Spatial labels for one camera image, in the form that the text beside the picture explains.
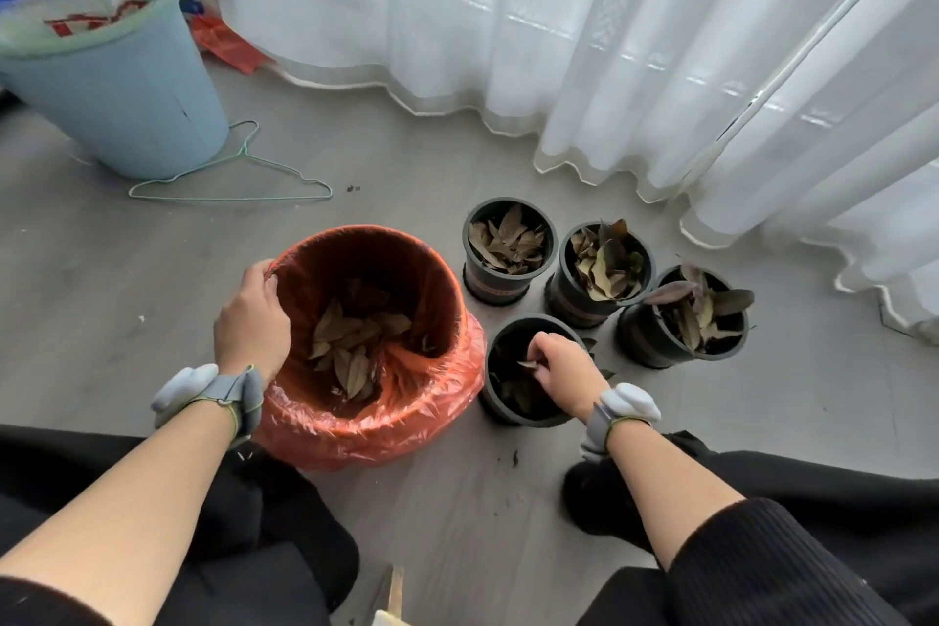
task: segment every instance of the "gray floor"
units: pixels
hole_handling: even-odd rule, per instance
[[[643,205],[621,176],[599,188],[572,169],[539,175],[533,137],[487,132],[478,115],[417,119],[379,89],[299,89],[267,73],[213,67],[229,117],[253,118],[262,155],[331,182],[332,201],[184,205],[131,201],[127,184],[28,110],[0,120],[0,420],[144,433],[149,397],[184,364],[211,358],[211,323],[241,269],[299,238],[349,223],[418,235],[458,269],[461,222],[476,202],[531,199],[566,229],[625,217],[661,265],[677,255],[753,288],[745,351],[661,373],[614,352],[598,362],[645,386],[664,430],[718,449],[755,448],[901,476],[934,476],[939,352],[885,329],[872,297],[836,292],[834,255],[770,256],[752,239],[708,253],[675,230],[681,208]],[[346,192],[352,184],[360,190]],[[239,164],[181,193],[290,193],[297,185]],[[468,299],[487,329],[539,307]],[[609,573],[651,563],[564,523],[557,494],[577,459],[577,426],[496,428],[471,406],[430,446],[381,468],[316,477],[364,552],[405,567],[416,626],[569,624]],[[519,465],[512,466],[513,451]]]

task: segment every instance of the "light blue bucket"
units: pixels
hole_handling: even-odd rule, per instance
[[[179,0],[152,0],[110,26],[36,45],[0,41],[0,87],[132,179],[193,169],[228,136]]]

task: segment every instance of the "hand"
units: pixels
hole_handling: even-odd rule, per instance
[[[586,424],[597,397],[609,388],[590,355],[564,336],[538,332],[528,359],[547,363],[534,371],[534,378],[559,408]]]
[[[219,373],[240,374],[253,364],[267,386],[290,353],[290,319],[277,299],[277,276],[264,275],[272,261],[255,263],[215,321]]]

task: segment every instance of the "white curtain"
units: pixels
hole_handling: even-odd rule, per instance
[[[418,114],[475,107],[495,132],[541,134],[538,169],[630,170],[647,201],[706,169],[683,221],[697,242],[761,226],[837,246],[840,286],[889,288],[918,323],[939,315],[939,0],[832,17],[844,2],[219,0],[292,81],[384,84]]]

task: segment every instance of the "black plant pot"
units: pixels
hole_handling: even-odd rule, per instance
[[[496,350],[496,347],[503,341],[510,341],[516,345],[528,346],[532,337],[538,332],[549,332],[566,336],[577,342],[586,350],[581,338],[563,322],[559,322],[546,314],[523,314],[502,324],[496,335],[489,342],[489,348],[486,352],[486,383],[480,392],[480,401],[483,408],[486,409],[490,418],[499,423],[509,426],[530,426],[532,428],[552,428],[566,423],[571,417],[558,408],[554,403],[548,400],[542,405],[546,409],[538,414],[523,416],[516,411],[514,407],[506,405],[499,397],[495,386],[492,385],[492,376],[490,374],[490,359]]]
[[[499,273],[487,267],[470,244],[470,225],[480,220],[490,220],[501,217],[511,206],[520,203],[522,206],[522,223],[529,228],[545,227],[545,245],[542,256],[544,262],[534,273],[526,275],[508,275]],[[540,209],[521,199],[500,198],[484,201],[469,212],[463,223],[463,250],[466,251],[467,261],[463,265],[463,282],[469,294],[487,305],[501,307],[517,302],[525,296],[532,280],[545,272],[548,266],[554,263],[554,256],[558,251],[557,232],[547,216]]]
[[[571,237],[581,228],[589,228],[596,232],[599,223],[584,223],[572,228],[560,245],[560,259],[558,269],[545,285],[545,303],[547,311],[555,317],[578,329],[590,329],[606,321],[613,312],[619,308],[631,307],[641,302],[649,291],[652,279],[655,277],[655,260],[651,256],[649,247],[639,238],[630,233],[625,243],[628,252],[638,252],[645,259],[645,268],[642,271],[642,289],[628,300],[607,300],[599,302],[591,299],[583,289],[577,277],[577,255],[571,246]]]
[[[717,291],[730,290],[721,277],[705,270],[708,287]],[[660,275],[652,285],[656,289],[674,280],[683,279],[681,267],[675,265]],[[671,333],[658,306],[634,305],[626,308],[616,322],[616,345],[637,364],[648,369],[667,369],[692,359],[720,361],[739,352],[749,332],[746,312],[738,312],[716,320],[721,329],[742,331],[740,336],[715,339],[708,344],[708,352],[692,352],[680,337]]]

